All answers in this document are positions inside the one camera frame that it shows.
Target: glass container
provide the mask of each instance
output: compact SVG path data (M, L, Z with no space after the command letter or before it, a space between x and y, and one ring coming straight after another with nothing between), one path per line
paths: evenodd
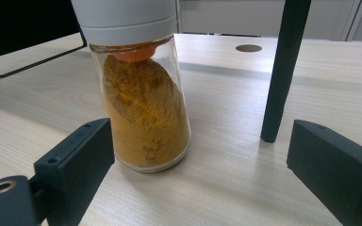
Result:
M164 170L189 146L173 35L120 46L90 44L116 158L140 172Z

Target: black metal leg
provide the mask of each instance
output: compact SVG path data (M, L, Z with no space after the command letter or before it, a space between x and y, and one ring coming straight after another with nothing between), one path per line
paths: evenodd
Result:
M278 134L290 82L299 55L311 0L287 0L272 68L261 138L273 143Z
M20 69L17 69L17 70L12 71L12 72L0 74L0 78L4 78L4 77L11 76L11 75L13 75L13 74L15 74L15 73L22 72L22 71L27 70L27 69L30 69L30 68L32 68L32 67L38 66L38 65L40 65L40 64L42 64L42 63L48 62L48 61L50 61L50 60L52 60L52 59L55 59L55 58L58 58L58 57L63 57L63 56L68 55L68 54L70 54L70 53L72 53L72 52L74 52L74 51L77 51L77 50L79 50L79 49L82 49L82 48L87 47L87 45L88 45L88 44L87 44L87 41L86 41L86 39L85 39L85 37L84 37L84 35L83 35L83 33L82 33L81 31L80 31L80 36L81 36L81 40L83 41L83 43L82 43L81 46L76 47L76 48L74 48L74 49L72 49L72 50L66 51L66 52L64 52L64 53L58 54L58 55L48 57L48 58L43 59L43 60L41 60L41 61L32 63L32 64L30 64L30 65L24 66L24 67L22 67L22 68L20 68Z

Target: powder inside jar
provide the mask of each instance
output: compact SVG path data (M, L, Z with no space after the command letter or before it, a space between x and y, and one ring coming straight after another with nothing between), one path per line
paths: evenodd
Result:
M108 55L102 84L119 160L131 167L155 168L186 150L189 125L182 93L160 64L150 58L124 62Z

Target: wooden table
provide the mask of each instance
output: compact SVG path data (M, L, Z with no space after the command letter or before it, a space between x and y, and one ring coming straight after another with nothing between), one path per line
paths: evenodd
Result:
M75 37L0 68L69 48ZM338 225L287 168L293 121L362 145L362 42L304 40L275 143L260 140L276 39L176 35L189 152L175 167L137 173L116 162L81 225ZM262 50L235 48L255 44ZM0 178L33 163L83 123L105 116L89 49L0 79Z

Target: white cap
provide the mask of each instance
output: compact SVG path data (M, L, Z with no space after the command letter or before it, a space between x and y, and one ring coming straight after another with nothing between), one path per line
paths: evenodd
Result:
M176 26L174 0L72 0L87 42L115 46L160 40Z

